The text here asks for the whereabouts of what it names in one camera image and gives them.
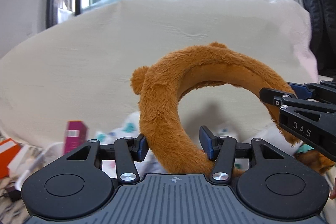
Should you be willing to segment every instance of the brown plush headband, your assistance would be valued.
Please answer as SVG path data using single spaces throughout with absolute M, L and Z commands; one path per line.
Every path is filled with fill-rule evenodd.
M 140 95 L 140 132 L 169 173 L 211 172 L 214 162 L 208 160 L 187 136 L 177 107 L 179 100 L 193 89 L 224 84 L 242 87 L 258 97 L 262 88 L 294 93 L 265 64 L 217 42 L 169 53 L 151 67 L 134 71 L 131 86 L 134 93 Z M 278 125 L 279 109 L 265 106 Z M 280 130 L 289 143 L 299 141 Z

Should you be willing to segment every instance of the black backpack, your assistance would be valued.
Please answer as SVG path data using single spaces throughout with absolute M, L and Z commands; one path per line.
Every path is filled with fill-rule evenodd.
M 318 63 L 319 75 L 336 76 L 336 0 L 303 0 L 310 13 L 310 49 Z

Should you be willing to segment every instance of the mattress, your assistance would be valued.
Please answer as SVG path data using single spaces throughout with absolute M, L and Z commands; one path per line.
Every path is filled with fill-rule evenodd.
M 39 147 L 63 141 L 67 121 L 89 137 L 137 111 L 129 78 L 139 66 L 218 41 L 273 68 L 286 81 L 317 81 L 310 17 L 292 0 L 121 0 L 29 38 L 0 60 L 0 130 Z M 226 121 L 242 139 L 271 122 L 257 97 L 230 85 L 186 95 L 179 116 L 198 128 Z

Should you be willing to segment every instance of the barcode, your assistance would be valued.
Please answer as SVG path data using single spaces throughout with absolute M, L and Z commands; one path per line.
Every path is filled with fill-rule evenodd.
M 68 130 L 68 137 L 78 137 L 79 130 Z

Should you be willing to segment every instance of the hand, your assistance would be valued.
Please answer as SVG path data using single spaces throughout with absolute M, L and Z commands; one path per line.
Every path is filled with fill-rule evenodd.
M 331 191 L 330 194 L 330 199 L 335 199 L 336 198 L 336 178 L 335 178 L 335 184 L 334 184 L 334 189 Z

